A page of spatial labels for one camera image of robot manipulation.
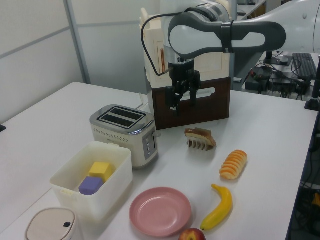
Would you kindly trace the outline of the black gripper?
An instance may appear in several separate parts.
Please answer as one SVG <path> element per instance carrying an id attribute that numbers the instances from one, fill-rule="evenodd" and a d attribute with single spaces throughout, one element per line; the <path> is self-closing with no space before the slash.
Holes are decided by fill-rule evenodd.
<path id="1" fill-rule="evenodd" d="M 189 91 L 190 104 L 197 102 L 197 92 L 201 88 L 201 76 L 199 71 L 195 71 L 194 60 L 188 60 L 178 63 L 168 63 L 169 77 L 172 80 L 172 86 L 165 88 L 165 105 L 180 115 L 180 101 L 184 93 Z"/>

